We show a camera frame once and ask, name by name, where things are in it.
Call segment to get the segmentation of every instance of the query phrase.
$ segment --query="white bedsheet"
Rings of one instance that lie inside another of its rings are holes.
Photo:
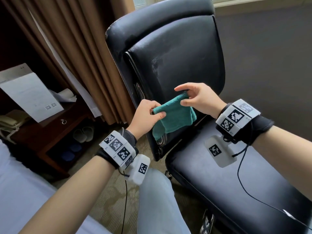
[[[17,234],[56,189],[10,156],[0,140],[0,234]],[[88,216],[77,234],[111,234]]]

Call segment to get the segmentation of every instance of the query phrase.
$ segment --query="light blue pants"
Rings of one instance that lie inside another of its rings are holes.
[[[139,195],[138,234],[191,234],[164,174],[148,169]]]

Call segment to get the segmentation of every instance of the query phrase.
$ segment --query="carpet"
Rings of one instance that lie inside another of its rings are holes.
[[[87,150],[87,152],[77,161],[77,163],[69,171],[70,175],[77,172],[84,164],[86,164],[99,149],[99,143],[107,137],[104,134]],[[138,140],[137,148],[140,153],[148,156],[151,159],[150,167],[158,169],[162,173],[166,171],[165,158],[155,162],[148,144],[146,136]],[[60,188],[67,179],[53,183],[57,188]],[[199,233],[201,227],[202,216],[204,214],[204,206],[196,199],[188,190],[183,188],[174,178],[172,179],[175,197],[180,208],[181,214],[189,227],[191,233]],[[124,224],[124,234],[137,233],[137,218],[138,218],[138,197],[139,187],[127,183],[128,199]],[[124,178],[115,171],[109,180],[107,186],[99,196],[94,207],[90,212],[90,216],[101,223],[113,234],[120,234],[123,223],[123,213],[126,198],[126,187]]]

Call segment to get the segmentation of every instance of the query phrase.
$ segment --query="person's left hand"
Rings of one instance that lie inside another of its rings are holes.
[[[143,99],[140,102],[137,110],[135,111],[132,122],[127,128],[127,130],[130,131],[136,139],[139,139],[142,135],[149,132],[156,122],[166,116],[165,112],[151,115],[153,109],[159,106],[161,105],[156,101]]]

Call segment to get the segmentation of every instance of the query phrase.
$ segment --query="forearm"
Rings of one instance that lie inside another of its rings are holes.
[[[252,146],[285,179],[312,200],[312,142],[273,126]]]
[[[20,233],[76,233],[114,171],[109,162],[95,156],[37,211]]]

